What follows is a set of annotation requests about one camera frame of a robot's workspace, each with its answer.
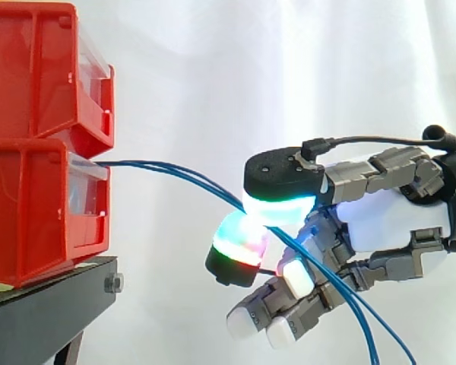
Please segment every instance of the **robot fingertip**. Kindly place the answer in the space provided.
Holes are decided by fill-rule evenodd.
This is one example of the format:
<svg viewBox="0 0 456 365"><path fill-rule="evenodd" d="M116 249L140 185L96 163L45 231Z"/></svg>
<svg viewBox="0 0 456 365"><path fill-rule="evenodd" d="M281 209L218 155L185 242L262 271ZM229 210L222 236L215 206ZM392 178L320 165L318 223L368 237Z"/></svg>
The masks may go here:
<svg viewBox="0 0 456 365"><path fill-rule="evenodd" d="M275 317L267 327L267 338L273 349L285 348L296 342L287 319Z"/></svg>
<svg viewBox="0 0 456 365"><path fill-rule="evenodd" d="M232 338L241 340L258 333L250 312L244 307L235 308L226 317L226 327Z"/></svg>

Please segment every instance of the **robotic hand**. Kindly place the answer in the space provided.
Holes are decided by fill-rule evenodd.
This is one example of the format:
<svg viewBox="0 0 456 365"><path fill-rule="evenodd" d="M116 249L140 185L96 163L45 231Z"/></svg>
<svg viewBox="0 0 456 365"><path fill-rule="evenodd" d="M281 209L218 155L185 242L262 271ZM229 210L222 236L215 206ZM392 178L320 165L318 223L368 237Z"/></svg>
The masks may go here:
<svg viewBox="0 0 456 365"><path fill-rule="evenodd" d="M357 291L369 290L376 281L422 278L456 252L455 136L432 125L423 141L341 140L319 138L302 148L252 157L245 167L247 216L268 226L303 220L296 239ZM323 167L315 161L336 144L382 140L410 146L389 148L356 163ZM417 145L447 153L431 158ZM263 251L258 251L258 262L237 265L220 260L212 248L206 265L224 284L250 286ZM358 252L372 254L350 261ZM277 276L237 304L226 322L234 338L266 329L271 345L281 348L343 303L316 267L287 248Z"/></svg>

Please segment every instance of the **white backdrop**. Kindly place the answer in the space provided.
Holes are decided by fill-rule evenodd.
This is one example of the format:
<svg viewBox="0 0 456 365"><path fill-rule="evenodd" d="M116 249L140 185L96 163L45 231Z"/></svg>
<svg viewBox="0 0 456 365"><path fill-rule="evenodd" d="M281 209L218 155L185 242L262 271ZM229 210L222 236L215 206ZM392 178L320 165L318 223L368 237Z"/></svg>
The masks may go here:
<svg viewBox="0 0 456 365"><path fill-rule="evenodd" d="M259 151L317 136L418 138L431 123L456 133L456 0L75 3L116 67L108 158L180 163L238 193ZM326 161L383 147L339 148ZM108 253L119 256L125 291L87 329L81 365L368 363L346 307L283 351L263 333L231 340L225 315L248 291L204 269L229 211L186 182L114 171ZM280 250L274 241L266 266ZM456 255L427 279L378 284L365 298L419 363L456 364ZM406 363L372 324L382 363Z"/></svg>

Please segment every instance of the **cable connector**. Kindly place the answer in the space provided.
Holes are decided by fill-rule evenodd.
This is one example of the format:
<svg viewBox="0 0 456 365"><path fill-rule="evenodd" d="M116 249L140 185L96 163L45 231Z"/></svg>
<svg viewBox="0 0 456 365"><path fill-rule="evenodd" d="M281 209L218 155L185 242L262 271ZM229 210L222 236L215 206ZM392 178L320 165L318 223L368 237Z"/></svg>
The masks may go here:
<svg viewBox="0 0 456 365"><path fill-rule="evenodd" d="M334 138L309 139L302 143L301 156L307 161L315 161L317 156L329 152L334 147Z"/></svg>

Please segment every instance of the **metal bolt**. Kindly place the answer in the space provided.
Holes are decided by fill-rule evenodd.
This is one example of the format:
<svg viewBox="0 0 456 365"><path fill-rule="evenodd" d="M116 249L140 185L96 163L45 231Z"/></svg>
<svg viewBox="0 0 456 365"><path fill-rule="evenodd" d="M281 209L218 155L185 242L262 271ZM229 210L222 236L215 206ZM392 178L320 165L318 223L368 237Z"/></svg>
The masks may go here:
<svg viewBox="0 0 456 365"><path fill-rule="evenodd" d="M123 274L116 272L105 278L105 292L117 294L123 290Z"/></svg>

